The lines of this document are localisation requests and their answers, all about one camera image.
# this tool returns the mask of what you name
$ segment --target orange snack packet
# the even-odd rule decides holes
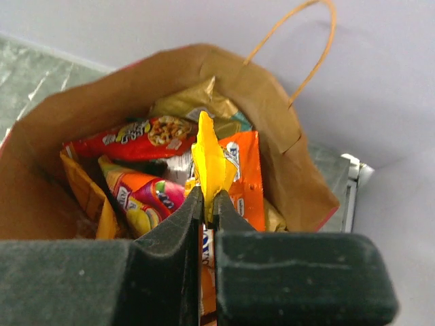
[[[238,132],[219,141],[239,164],[228,194],[236,211],[257,231],[266,231],[258,132]]]
[[[215,270],[203,266],[201,270],[201,316],[216,311]]]

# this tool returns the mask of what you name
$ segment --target white wall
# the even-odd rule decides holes
[[[400,299],[395,325],[435,325],[435,148],[381,168],[358,192],[354,229],[383,253]]]
[[[3,1],[0,33],[109,68],[204,41],[248,55],[298,3]],[[435,2],[336,0],[336,6],[334,46],[296,108],[313,140],[379,169],[360,194],[355,229],[372,237],[388,262],[403,306],[396,324],[432,325],[435,170],[427,150],[435,139]],[[255,61],[291,92],[327,36],[327,11],[312,7],[285,25]]]

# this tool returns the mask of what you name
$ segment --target fruit image on packet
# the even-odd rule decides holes
[[[135,236],[155,228],[184,201],[184,188],[170,181],[116,165],[99,158],[109,190],[126,213]]]
[[[144,161],[181,155],[195,142],[197,125],[178,117],[163,116],[136,121],[65,144],[71,158]]]

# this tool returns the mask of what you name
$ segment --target brown paper bag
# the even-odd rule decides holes
[[[291,11],[271,33],[316,2]],[[267,200],[284,216],[289,231],[317,230],[338,201],[309,157],[292,102],[319,64],[289,97],[266,69],[251,62],[266,39],[248,59],[207,44],[159,52],[99,81],[48,97],[17,122],[2,148],[0,238],[74,237],[77,220],[85,214],[67,184],[59,158],[62,143],[107,130],[128,117],[146,116],[157,99],[211,76],[216,76],[217,91],[233,100],[259,132]]]

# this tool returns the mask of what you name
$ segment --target chips packet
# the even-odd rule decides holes
[[[202,266],[201,269],[201,316],[216,311],[215,270]]]
[[[155,228],[184,201],[184,188],[176,183],[119,166],[107,156],[101,156],[99,164],[136,237]]]
[[[203,225],[203,265],[215,267],[215,255],[213,246],[214,233]]]
[[[252,125],[234,103],[216,90],[215,77],[176,94],[161,98],[154,103],[150,116],[172,115],[198,122],[205,111],[213,119],[218,139],[232,136],[236,132],[252,130]]]
[[[197,126],[177,117],[163,116],[132,122],[65,144],[71,158],[145,161],[181,155],[195,142]]]
[[[265,231],[266,221],[264,216],[258,133],[256,131],[238,132],[234,136],[220,140],[218,144],[220,147],[224,148],[224,152],[226,152],[227,155],[230,154],[232,162],[237,166],[236,175],[228,190],[228,195],[236,211],[257,231]],[[187,162],[188,153],[185,153],[183,157],[184,161]],[[192,187],[197,184],[197,180],[192,173],[195,166],[195,164],[193,167],[188,166],[185,171],[180,172],[181,178],[177,180],[177,182],[180,182],[183,178],[188,178],[186,181],[186,195],[190,192]],[[216,174],[217,172],[211,173],[211,176],[215,176]]]
[[[186,181],[194,176],[192,150],[189,149],[181,156],[173,156],[172,158],[162,159],[167,165],[166,171],[163,173],[163,179],[170,180],[185,185]]]

